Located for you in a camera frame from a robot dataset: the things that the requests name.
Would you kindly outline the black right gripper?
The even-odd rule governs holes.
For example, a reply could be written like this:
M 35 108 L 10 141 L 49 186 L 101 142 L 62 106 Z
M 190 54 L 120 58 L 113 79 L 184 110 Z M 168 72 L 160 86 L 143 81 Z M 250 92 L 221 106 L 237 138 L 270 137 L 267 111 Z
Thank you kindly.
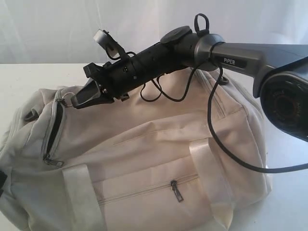
M 76 109 L 114 103 L 115 99 L 125 101 L 130 91 L 144 84 L 144 62 L 138 57 L 102 66 L 90 63 L 83 70 L 88 82 L 72 97 L 72 106 Z

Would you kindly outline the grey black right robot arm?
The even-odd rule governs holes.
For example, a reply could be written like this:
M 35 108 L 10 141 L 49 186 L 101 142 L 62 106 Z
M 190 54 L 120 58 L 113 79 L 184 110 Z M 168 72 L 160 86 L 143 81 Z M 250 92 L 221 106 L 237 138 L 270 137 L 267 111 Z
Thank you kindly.
M 188 26 L 172 30 L 133 55 L 104 30 L 95 40 L 115 62 L 84 67 L 88 82 L 71 100 L 77 109 L 125 100 L 128 92 L 144 83 L 187 67 L 205 71 L 222 67 L 254 79 L 253 96 L 260 99 L 273 125 L 308 139 L 307 45 L 226 43 L 217 34 L 194 33 Z

